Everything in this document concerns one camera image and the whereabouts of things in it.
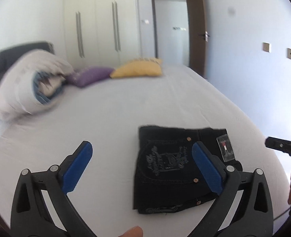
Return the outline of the person's left hand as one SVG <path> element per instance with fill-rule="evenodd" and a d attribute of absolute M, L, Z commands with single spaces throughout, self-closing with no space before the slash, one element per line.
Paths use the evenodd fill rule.
<path fill-rule="evenodd" d="M 143 237 L 143 229 L 139 226 L 132 227 L 119 237 Z"/>

